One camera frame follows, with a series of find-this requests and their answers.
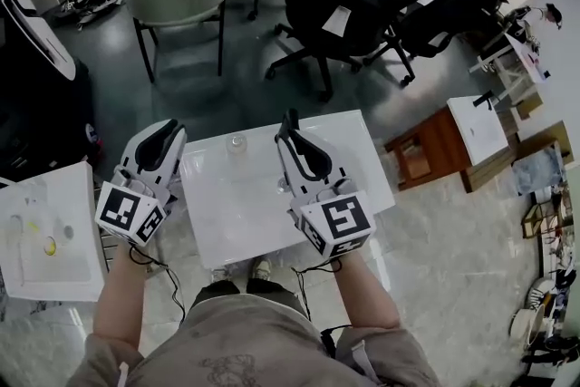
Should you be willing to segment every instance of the tiled floor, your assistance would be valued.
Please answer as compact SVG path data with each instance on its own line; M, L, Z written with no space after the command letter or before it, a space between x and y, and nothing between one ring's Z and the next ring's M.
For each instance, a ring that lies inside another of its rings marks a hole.
M396 195L397 205L378 216L379 230L363 254L421 342L443 385L471 380L508 384L521 371L521 354L508 341L511 315L537 273L536 247L521 238L527 201L515 197L510 170L465 194L459 175ZM191 305L208 283L187 216L168 221L161 247ZM319 261L308 244L274 256L273 279L297 291L289 266ZM348 322L332 275L305 276L317 328ZM165 275L146 287L141 350L150 353L178 327ZM93 304L65 305L0 324L0 372L13 387L63 385L82 358Z

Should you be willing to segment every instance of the white chair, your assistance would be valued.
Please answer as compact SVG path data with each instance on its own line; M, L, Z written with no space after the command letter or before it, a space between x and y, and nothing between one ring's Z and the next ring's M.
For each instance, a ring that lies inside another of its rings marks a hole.
M217 74L221 76L224 48L224 14L226 0L125 0L133 16L139 47L151 82L155 76L143 42L142 31L149 30L153 43L159 45L153 28L185 26L206 21L219 21Z

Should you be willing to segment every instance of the gray shirt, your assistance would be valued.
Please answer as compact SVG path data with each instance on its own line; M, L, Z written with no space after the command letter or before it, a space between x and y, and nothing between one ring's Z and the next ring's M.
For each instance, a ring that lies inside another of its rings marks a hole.
M143 358L121 341L94 334L68 387L356 386L439 387L417 341L405 329L349 328L336 359L296 310L256 295L227 295L193 307L178 331Z

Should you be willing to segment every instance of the chair leg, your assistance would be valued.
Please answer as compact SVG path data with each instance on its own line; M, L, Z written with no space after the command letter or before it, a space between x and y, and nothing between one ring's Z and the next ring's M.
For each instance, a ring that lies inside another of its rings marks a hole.
M348 63L351 65L351 71L353 73L358 73L363 67L360 62L354 60L352 57L344 57L340 59L343 63Z
M381 47L381 49L379 49L379 52L375 53L374 55L372 55L370 57L363 58L362 63L364 64L364 66L369 66L372 62L374 62L377 58L379 58L381 55L383 55L385 52L387 52L391 48L392 48L392 45L390 43L387 43L386 45Z
M135 32L137 33L137 40L139 41L139 48L141 49L141 55L143 55L143 61L145 62L145 68L147 68L147 74L149 75L149 80L155 82L155 75L153 70L151 70L151 65L149 63L149 57L147 56L147 49L145 48L145 43L143 41L143 32L141 31L141 26L139 22L133 18L133 23L135 24Z
M157 40L157 35L155 34L155 31L153 31L153 28L150 28L149 32L151 34L151 39L153 39L153 43L159 46L160 42Z
M224 54L224 21L226 16L226 0L219 6L219 42L217 50L217 75L221 76L222 56Z
M395 43L393 45L393 48L395 49L395 51L397 52L397 54L401 58L402 64L404 64L405 68L407 68L408 74L401 81L401 87L407 87L415 79L415 72L413 71L413 68L412 68L411 64L409 63L409 59L407 58L407 54L405 53L405 51L401 47L401 43L399 43L399 42Z
M257 4L260 0L254 0L254 10L252 10L248 16L247 19L250 21L254 21L257 17Z
M317 56L316 60L318 61L318 66L320 66L320 73L322 74L324 81L324 90L320 92L318 100L320 102L326 103L333 97L333 82L330 77L330 71L328 70L328 62L326 61L326 57Z
M312 55L308 49L302 49L298 52L290 53L284 58L277 60L270 64L267 72L266 72L266 79L271 80L274 79L276 75L276 68L283 66L287 63L297 62L298 60L302 60L303 58L309 57Z
M288 37L292 37L294 35L294 29L292 29L290 26L286 26L282 23L278 23L276 26L274 26L275 35L280 35L283 31L288 35Z

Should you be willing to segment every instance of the box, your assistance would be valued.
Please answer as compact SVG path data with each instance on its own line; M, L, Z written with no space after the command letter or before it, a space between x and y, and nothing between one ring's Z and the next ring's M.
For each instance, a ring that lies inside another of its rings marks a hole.
M300 229L326 259L362 247L376 231L363 190L304 205L301 210Z
M166 216L156 198L104 182L94 220L114 236L144 247Z

